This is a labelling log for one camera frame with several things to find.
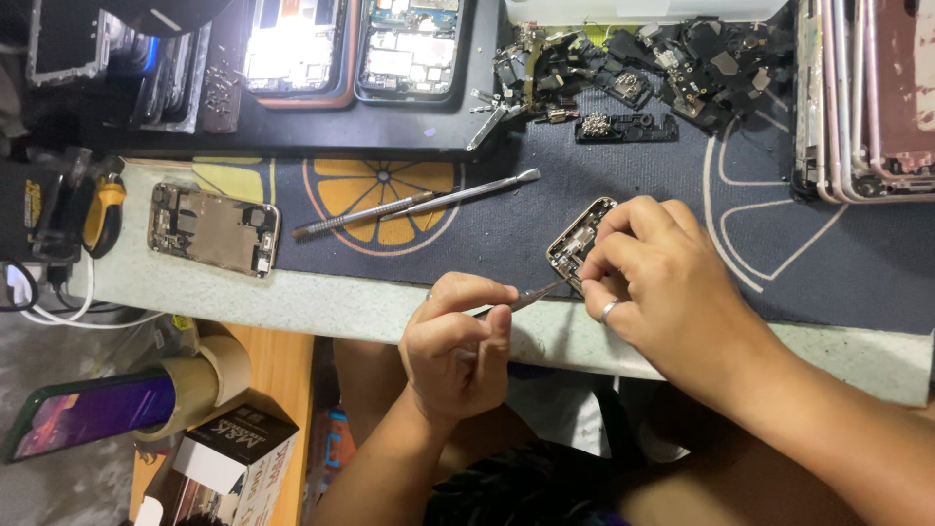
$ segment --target blue desk mat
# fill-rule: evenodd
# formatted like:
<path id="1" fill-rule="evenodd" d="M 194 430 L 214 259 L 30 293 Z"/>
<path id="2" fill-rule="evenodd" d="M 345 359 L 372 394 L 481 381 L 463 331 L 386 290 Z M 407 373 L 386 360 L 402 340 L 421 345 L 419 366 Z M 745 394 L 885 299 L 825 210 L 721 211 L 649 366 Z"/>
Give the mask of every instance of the blue desk mat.
<path id="1" fill-rule="evenodd" d="M 278 269 L 425 285 L 459 270 L 536 288 L 556 277 L 546 248 L 596 198 L 649 195 L 683 200 L 708 225 L 743 295 L 767 319 L 930 333 L 935 206 L 795 201 L 783 180 L 793 162 L 791 94 L 774 89 L 780 93 L 760 97 L 760 111 L 728 139 L 708 138 L 680 120 L 675 143 L 579 145 L 572 123 L 516 123 L 494 157 L 470 165 L 256 159 L 251 167 L 195 168 L 206 184 L 217 181 L 211 176 L 218 169 L 260 174 L 259 185 L 250 183 L 253 195 L 282 211 Z M 626 112 L 597 90 L 577 98 L 582 114 Z M 667 110 L 653 101 L 645 111 L 658 121 Z M 380 181 L 381 168 L 393 172 L 393 184 Z M 376 196 L 394 200 L 394 190 L 472 187 L 529 168 L 539 168 L 542 179 L 417 224 L 341 229 L 301 245 L 289 234 Z M 358 196 L 335 197 L 340 186 Z M 557 295 L 574 293 L 565 287 Z"/>

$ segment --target box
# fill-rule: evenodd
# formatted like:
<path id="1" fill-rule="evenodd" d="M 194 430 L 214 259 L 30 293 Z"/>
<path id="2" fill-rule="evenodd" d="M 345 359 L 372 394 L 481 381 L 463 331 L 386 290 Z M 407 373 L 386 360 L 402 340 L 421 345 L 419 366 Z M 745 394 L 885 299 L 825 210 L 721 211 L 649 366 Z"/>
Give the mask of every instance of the box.
<path id="1" fill-rule="evenodd" d="M 297 432 L 295 424 L 248 404 L 186 432 L 175 458 L 166 459 L 173 473 L 157 474 L 147 488 L 137 526 L 192 519 L 267 526 Z"/>

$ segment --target workbench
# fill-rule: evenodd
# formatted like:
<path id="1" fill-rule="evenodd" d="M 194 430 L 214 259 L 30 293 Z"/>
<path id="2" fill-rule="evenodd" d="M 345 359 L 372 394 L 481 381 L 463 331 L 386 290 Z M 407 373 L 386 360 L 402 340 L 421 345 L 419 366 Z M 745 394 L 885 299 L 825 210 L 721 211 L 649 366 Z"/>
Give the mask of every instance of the workbench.
<path id="1" fill-rule="evenodd" d="M 149 250 L 152 187 L 163 181 L 190 184 L 194 177 L 187 163 L 127 165 L 122 235 L 113 251 L 95 263 L 96 300 L 267 329 L 399 341 L 425 298 L 425 286 L 287 270 L 259 280 Z M 77 295 L 85 289 L 83 265 L 76 266 L 69 284 Z M 770 326 L 797 354 L 849 384 L 907 405 L 927 400 L 931 335 Z M 661 379 L 635 349 L 592 320 L 579 301 L 549 299 L 517 313 L 512 357 L 555 368 Z"/>

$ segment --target metal spudger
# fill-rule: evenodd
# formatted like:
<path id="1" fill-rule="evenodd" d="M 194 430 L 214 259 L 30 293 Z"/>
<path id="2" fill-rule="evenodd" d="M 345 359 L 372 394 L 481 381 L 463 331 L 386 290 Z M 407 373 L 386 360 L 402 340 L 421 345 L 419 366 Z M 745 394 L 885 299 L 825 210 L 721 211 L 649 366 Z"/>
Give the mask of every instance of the metal spudger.
<path id="1" fill-rule="evenodd" d="M 331 230 L 332 228 L 340 228 L 358 221 L 365 221 L 366 219 L 379 217 L 387 213 L 406 210 L 412 205 L 424 203 L 442 194 L 444 194 L 444 192 L 422 192 L 422 194 L 416 194 L 415 196 L 406 197 L 405 199 L 400 199 L 399 201 L 386 203 L 385 205 L 380 205 L 369 210 L 339 215 L 338 217 L 332 217 L 327 221 L 322 221 L 321 223 L 315 223 L 313 225 L 300 226 L 299 228 L 293 230 L 293 237 L 300 243 L 308 242 L 313 239 L 315 234 Z"/>
<path id="2" fill-rule="evenodd" d="M 453 194 L 449 194 L 448 196 L 439 197 L 438 199 L 432 199 L 431 201 L 428 201 L 427 203 L 413 206 L 402 212 L 396 212 L 390 215 L 384 215 L 383 217 L 380 218 L 380 220 L 389 221 L 391 219 L 396 219 L 397 217 L 402 217 L 406 215 L 407 213 L 418 213 L 418 212 L 425 212 L 426 210 L 436 209 L 439 207 L 443 207 L 445 205 L 449 205 L 451 203 L 456 203 L 462 199 L 468 199 L 471 197 L 481 196 L 483 194 L 488 194 L 490 192 L 499 190 L 500 188 L 513 186 L 514 184 L 517 184 L 517 183 L 528 183 L 530 181 L 535 181 L 541 176 L 542 174 L 539 173 L 538 168 L 530 169 L 517 175 L 516 177 L 510 177 L 508 179 L 501 179 L 500 181 L 494 181 L 493 183 L 483 184 L 481 186 L 478 186 L 477 188 L 471 188 L 463 192 L 455 192 Z"/>
<path id="3" fill-rule="evenodd" d="M 515 303 L 510 305 L 510 310 L 513 312 L 516 312 L 516 311 L 525 309 L 526 307 L 528 307 L 529 305 L 532 305 L 536 301 L 539 301 L 545 298 L 546 296 L 548 296 L 550 292 L 552 292 L 553 290 L 556 290 L 559 286 L 567 283 L 568 279 L 569 278 L 565 278 L 564 280 L 560 282 L 553 283 L 539 290 L 527 290 L 526 292 L 521 292 L 519 300 L 517 300 Z M 479 320 L 485 320 L 487 319 L 487 315 L 490 314 L 490 312 L 493 310 L 494 308 L 491 307 L 480 314 L 475 314 L 474 317 Z"/>

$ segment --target phone screen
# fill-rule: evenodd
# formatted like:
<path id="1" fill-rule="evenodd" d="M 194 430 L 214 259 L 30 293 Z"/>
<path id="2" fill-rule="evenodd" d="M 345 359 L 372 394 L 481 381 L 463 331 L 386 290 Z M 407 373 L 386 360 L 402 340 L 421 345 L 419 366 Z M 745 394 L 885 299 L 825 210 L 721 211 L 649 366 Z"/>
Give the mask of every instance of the phone screen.
<path id="1" fill-rule="evenodd" d="M 109 385 L 95 387 L 92 381 L 87 382 L 89 386 L 84 389 L 75 388 L 75 392 L 30 400 L 24 412 L 34 410 L 39 400 L 41 403 L 32 418 L 31 429 L 22 435 L 7 461 L 23 460 L 167 422 L 175 409 L 172 378 L 165 372 L 145 379 L 133 376 L 126 375 L 126 383 L 109 382 Z"/>

